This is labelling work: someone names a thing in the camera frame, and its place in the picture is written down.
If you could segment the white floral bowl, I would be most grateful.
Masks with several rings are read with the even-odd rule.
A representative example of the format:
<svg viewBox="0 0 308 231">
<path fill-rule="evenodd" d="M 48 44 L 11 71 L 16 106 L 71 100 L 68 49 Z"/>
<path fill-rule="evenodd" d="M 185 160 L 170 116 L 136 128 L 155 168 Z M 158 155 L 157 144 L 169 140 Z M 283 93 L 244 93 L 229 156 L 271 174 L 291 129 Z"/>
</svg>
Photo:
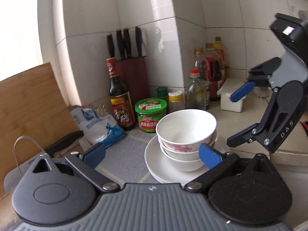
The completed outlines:
<svg viewBox="0 0 308 231">
<path fill-rule="evenodd" d="M 195 152 L 202 143 L 209 144 L 217 128 L 215 116 L 204 110 L 185 109 L 164 116 L 156 133 L 167 149 Z"/>
</svg>

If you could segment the white fruit plate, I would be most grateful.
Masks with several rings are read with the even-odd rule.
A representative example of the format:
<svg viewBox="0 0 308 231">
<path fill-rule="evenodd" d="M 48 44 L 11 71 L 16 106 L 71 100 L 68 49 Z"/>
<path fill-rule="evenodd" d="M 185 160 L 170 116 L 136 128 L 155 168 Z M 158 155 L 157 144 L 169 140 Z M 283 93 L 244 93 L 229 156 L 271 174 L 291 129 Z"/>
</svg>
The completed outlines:
<svg viewBox="0 0 308 231">
<path fill-rule="evenodd" d="M 160 149 L 158 136 L 154 136 L 145 148 L 145 163 L 151 175 L 161 183 L 180 183 L 182 186 L 207 172 L 203 166 L 192 172 L 177 170 Z"/>
</svg>

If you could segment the blue white salt bag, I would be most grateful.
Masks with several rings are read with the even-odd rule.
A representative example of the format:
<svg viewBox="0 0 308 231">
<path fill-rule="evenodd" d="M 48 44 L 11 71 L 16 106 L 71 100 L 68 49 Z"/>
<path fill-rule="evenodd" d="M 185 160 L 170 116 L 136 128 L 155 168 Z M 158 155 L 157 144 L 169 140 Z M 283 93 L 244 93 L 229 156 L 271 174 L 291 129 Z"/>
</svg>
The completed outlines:
<svg viewBox="0 0 308 231">
<path fill-rule="evenodd" d="M 77 106 L 70 111 L 70 114 L 90 144 L 102 143 L 109 148 L 126 136 L 124 130 L 109 113 L 100 116 L 93 109 Z"/>
</svg>

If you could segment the grey teal dish towel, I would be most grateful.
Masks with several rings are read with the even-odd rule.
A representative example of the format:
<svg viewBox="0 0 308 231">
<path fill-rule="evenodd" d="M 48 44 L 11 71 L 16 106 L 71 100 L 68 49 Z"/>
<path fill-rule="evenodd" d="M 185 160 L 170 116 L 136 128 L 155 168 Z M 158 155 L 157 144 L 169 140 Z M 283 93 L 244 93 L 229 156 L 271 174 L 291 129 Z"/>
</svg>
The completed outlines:
<svg viewBox="0 0 308 231">
<path fill-rule="evenodd" d="M 121 187 L 126 183 L 157 184 L 144 158 L 145 148 L 154 136 L 139 128 L 129 131 L 125 137 L 107 148 L 105 158 L 95 170 Z"/>
</svg>

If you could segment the dark vinegar bottle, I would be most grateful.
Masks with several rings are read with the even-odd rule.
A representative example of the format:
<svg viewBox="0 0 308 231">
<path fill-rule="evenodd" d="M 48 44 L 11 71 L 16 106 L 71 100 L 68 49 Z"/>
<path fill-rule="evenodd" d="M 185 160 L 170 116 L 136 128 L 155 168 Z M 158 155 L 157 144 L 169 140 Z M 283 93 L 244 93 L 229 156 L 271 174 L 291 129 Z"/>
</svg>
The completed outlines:
<svg viewBox="0 0 308 231">
<path fill-rule="evenodd" d="M 124 131 L 129 131 L 135 127 L 135 116 L 129 90 L 120 77 L 116 58 L 107 59 L 106 65 L 110 77 L 109 97 L 114 118 Z"/>
</svg>

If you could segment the yellow oil bottle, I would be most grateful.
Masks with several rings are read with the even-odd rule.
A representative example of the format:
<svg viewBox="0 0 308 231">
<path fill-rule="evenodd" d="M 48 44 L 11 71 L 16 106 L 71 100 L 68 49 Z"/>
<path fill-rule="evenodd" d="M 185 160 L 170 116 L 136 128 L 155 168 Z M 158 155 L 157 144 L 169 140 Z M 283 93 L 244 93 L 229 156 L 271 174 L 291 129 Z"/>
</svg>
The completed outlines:
<svg viewBox="0 0 308 231">
<path fill-rule="evenodd" d="M 213 45 L 214 50 L 219 55 L 220 71 L 222 74 L 222 82 L 227 79 L 226 67 L 228 67 L 227 47 L 223 44 L 221 37 L 215 37 L 215 43 Z"/>
</svg>

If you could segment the clear glass bottle red cap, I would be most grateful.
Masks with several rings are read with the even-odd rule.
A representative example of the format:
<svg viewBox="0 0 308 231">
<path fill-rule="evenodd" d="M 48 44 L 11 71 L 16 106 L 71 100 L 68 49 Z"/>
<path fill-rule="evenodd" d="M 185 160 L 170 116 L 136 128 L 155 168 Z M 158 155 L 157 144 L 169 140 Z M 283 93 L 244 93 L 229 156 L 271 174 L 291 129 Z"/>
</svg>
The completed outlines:
<svg viewBox="0 0 308 231">
<path fill-rule="evenodd" d="M 200 74 L 197 68 L 191 70 L 190 82 L 185 87 L 185 108 L 206 110 L 206 89 L 199 80 Z"/>
</svg>

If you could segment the yellow lid spice jar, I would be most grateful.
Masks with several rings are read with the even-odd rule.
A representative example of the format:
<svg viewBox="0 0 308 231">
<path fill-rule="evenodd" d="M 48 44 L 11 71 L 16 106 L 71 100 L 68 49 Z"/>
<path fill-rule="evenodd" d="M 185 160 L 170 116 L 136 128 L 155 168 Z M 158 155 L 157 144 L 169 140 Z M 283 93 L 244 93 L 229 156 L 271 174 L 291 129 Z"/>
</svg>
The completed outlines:
<svg viewBox="0 0 308 231">
<path fill-rule="evenodd" d="M 181 90 L 169 92 L 168 96 L 170 113 L 185 109 L 184 96 Z"/>
</svg>

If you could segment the bamboo cutting board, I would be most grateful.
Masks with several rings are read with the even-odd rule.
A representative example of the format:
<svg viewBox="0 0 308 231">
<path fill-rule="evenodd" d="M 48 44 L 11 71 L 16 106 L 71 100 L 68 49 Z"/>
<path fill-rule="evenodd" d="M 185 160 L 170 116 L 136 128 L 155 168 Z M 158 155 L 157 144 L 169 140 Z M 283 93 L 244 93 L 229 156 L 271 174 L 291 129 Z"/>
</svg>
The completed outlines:
<svg viewBox="0 0 308 231">
<path fill-rule="evenodd" d="M 66 105 L 51 64 L 46 63 L 1 81 L 1 180 L 16 167 L 13 154 L 15 140 L 30 136 L 43 148 L 75 132 L 74 123 Z M 19 163 L 39 152 L 34 148 L 30 157 L 22 156 L 22 141 L 17 145 Z"/>
</svg>

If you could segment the green lid sauce jar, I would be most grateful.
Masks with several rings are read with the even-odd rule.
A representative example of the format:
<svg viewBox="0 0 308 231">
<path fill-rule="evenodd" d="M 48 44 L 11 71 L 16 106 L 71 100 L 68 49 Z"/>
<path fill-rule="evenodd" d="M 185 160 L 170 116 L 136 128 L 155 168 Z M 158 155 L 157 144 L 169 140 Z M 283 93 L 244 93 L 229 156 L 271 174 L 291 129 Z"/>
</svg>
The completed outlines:
<svg viewBox="0 0 308 231">
<path fill-rule="evenodd" d="M 167 102 L 160 98 L 147 98 L 135 104 L 139 128 L 154 133 L 157 123 L 167 114 Z"/>
</svg>

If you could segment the green lid small spice jar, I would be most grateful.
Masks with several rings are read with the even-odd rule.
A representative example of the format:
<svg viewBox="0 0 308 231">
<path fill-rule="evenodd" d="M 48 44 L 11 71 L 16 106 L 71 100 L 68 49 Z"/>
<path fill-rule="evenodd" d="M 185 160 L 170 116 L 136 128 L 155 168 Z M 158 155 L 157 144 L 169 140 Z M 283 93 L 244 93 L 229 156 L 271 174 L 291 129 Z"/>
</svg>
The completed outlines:
<svg viewBox="0 0 308 231">
<path fill-rule="evenodd" d="M 157 97 L 168 102 L 168 88 L 167 87 L 157 87 Z"/>
</svg>

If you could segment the dark red knife block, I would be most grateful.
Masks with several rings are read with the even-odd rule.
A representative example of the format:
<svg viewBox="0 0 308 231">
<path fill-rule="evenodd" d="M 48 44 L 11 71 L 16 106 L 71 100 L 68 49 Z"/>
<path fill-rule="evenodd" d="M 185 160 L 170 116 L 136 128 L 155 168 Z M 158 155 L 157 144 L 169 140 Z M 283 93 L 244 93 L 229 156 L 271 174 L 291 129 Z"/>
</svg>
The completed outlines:
<svg viewBox="0 0 308 231">
<path fill-rule="evenodd" d="M 131 37 L 128 28 L 117 30 L 116 40 L 121 58 L 116 60 L 113 36 L 107 34 L 106 42 L 110 58 L 106 62 L 108 64 L 112 60 L 116 62 L 116 69 L 130 93 L 131 103 L 135 105 L 138 101 L 150 97 L 145 56 L 142 54 L 143 39 L 141 29 L 139 27 L 135 28 L 136 57 L 132 56 Z"/>
</svg>

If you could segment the black handled santoku knife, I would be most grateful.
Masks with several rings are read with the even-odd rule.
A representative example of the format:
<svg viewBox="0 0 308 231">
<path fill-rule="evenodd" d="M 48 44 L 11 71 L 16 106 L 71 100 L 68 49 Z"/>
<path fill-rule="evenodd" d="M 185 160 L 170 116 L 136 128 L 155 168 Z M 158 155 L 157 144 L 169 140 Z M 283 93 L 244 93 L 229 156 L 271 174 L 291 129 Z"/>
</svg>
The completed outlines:
<svg viewBox="0 0 308 231">
<path fill-rule="evenodd" d="M 10 193 L 14 190 L 14 188 L 20 182 L 22 176 L 25 174 L 25 172 L 29 169 L 30 165 L 39 155 L 47 153 L 52 158 L 58 158 L 73 150 L 83 152 L 83 149 L 80 146 L 79 142 L 83 137 L 84 133 L 82 131 L 72 132 L 60 139 L 59 141 L 55 142 L 51 146 L 45 148 L 43 151 L 40 149 L 40 152 L 38 154 L 21 164 L 19 164 L 17 157 L 15 156 L 16 148 L 13 148 L 16 168 L 8 172 L 4 178 L 3 187 L 5 193 Z"/>
</svg>

